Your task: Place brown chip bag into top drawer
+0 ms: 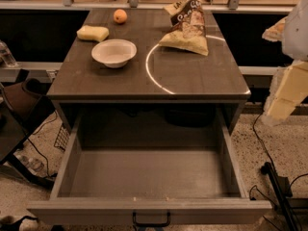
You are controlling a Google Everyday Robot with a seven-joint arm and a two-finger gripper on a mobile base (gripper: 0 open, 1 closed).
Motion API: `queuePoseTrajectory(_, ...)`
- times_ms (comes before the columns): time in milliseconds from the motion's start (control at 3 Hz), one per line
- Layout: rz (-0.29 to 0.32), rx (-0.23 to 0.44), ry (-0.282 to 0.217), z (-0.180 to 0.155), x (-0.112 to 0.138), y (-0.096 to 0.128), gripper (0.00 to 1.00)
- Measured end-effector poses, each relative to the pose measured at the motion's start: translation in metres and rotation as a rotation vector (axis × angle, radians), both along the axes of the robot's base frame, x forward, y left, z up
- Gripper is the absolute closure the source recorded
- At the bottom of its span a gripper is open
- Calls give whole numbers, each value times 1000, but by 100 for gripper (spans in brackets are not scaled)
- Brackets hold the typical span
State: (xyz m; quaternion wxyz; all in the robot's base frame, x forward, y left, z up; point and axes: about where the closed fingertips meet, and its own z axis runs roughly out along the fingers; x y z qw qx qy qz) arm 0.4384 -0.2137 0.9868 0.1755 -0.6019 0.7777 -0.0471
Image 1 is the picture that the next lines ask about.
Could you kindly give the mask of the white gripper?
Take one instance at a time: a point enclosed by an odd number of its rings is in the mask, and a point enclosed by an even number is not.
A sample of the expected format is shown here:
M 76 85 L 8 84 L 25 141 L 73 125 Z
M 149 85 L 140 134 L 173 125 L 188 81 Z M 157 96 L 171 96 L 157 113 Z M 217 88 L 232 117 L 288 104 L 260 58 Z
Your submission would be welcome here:
M 298 60 L 288 67 L 278 67 L 272 77 L 261 120 L 275 126 L 285 121 L 308 96 L 308 0 L 300 0 L 287 18 L 266 29 L 262 38 L 282 40 L 283 53 Z

